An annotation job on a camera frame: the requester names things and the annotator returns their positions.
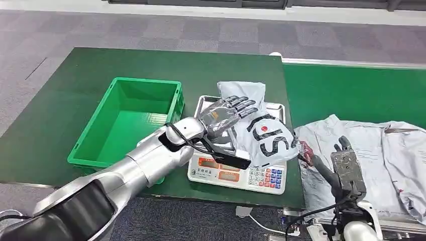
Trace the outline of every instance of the weighing scale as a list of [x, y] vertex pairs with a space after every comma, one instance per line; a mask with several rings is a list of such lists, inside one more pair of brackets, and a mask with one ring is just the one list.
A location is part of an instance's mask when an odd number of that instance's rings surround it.
[[[210, 106], [219, 97], [203, 95], [198, 100], [194, 117], [198, 117], [202, 110]], [[279, 118], [285, 123], [284, 106], [282, 104], [265, 103], [267, 112]], [[235, 153], [232, 143], [217, 144], [226, 151]], [[212, 185], [239, 188], [255, 192], [282, 194], [285, 189], [285, 178], [287, 175], [287, 162], [276, 164], [268, 168], [248, 168], [241, 170], [214, 161], [211, 155], [207, 155], [197, 150], [189, 160], [188, 179], [193, 182], [208, 183]]]

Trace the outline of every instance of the white package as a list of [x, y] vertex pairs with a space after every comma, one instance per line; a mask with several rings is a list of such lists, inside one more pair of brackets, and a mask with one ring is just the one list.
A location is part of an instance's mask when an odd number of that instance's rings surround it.
[[235, 148], [249, 153], [251, 167], [268, 167], [297, 156], [294, 136], [266, 111], [263, 83], [219, 82], [218, 89], [222, 98], [246, 96], [254, 100], [253, 107], [259, 109], [238, 121], [229, 132]]
[[405, 122], [392, 122], [383, 133], [387, 170], [405, 209], [426, 224], [426, 131]]
[[[402, 205], [398, 193], [392, 184], [383, 159], [382, 133], [390, 123], [372, 124], [341, 121], [335, 115], [325, 120], [309, 123], [295, 129], [300, 141], [306, 141], [313, 153], [320, 156], [326, 166], [332, 170], [331, 152], [341, 136], [351, 142], [361, 165], [369, 201], [376, 209], [379, 218], [387, 220], [413, 220]], [[306, 167], [299, 160], [302, 184], [305, 194], [306, 212], [330, 206], [335, 203], [331, 187], [315, 167]], [[310, 217], [333, 218], [333, 210], [321, 212]]]

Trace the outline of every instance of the metal tray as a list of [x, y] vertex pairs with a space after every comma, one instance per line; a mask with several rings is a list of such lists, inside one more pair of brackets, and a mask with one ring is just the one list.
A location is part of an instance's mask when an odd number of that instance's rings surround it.
[[[197, 108], [195, 109], [194, 117], [198, 118], [201, 111], [203, 111], [205, 108], [207, 108], [211, 104], [215, 103], [219, 99], [220, 99], [220, 97], [216, 97], [216, 96], [208, 96], [208, 95], [200, 96], [200, 98], [198, 99]], [[285, 111], [284, 111], [285, 109], [284, 109], [284, 106], [282, 104], [276, 104], [276, 103], [265, 103], [265, 104], [266, 104], [267, 112], [269, 114], [271, 114], [272, 116], [279, 118], [285, 124]], [[222, 134], [222, 136], [227, 137], [227, 136], [229, 136], [229, 134], [228, 134], [228, 132], [224, 132]], [[224, 148], [227, 151], [233, 151], [234, 150], [234, 147], [233, 147], [231, 142], [229, 142], [227, 144], [216, 144], [216, 145]]]

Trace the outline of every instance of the green plastic crate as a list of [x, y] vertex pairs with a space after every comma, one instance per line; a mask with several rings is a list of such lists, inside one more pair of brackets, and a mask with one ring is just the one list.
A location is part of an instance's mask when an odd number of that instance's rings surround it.
[[164, 123], [180, 120], [183, 106], [180, 82], [117, 77], [71, 150], [68, 162], [83, 168], [85, 174], [109, 167]]

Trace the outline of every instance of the gray carpet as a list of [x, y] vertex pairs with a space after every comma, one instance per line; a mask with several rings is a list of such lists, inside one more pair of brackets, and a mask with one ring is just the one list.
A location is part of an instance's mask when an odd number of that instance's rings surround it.
[[[73, 47], [426, 63], [426, 27], [0, 11], [0, 136]], [[0, 184], [0, 210], [31, 210], [51, 189]], [[282, 229], [276, 209], [253, 215]], [[137, 199], [111, 240], [266, 240], [234, 205]]]

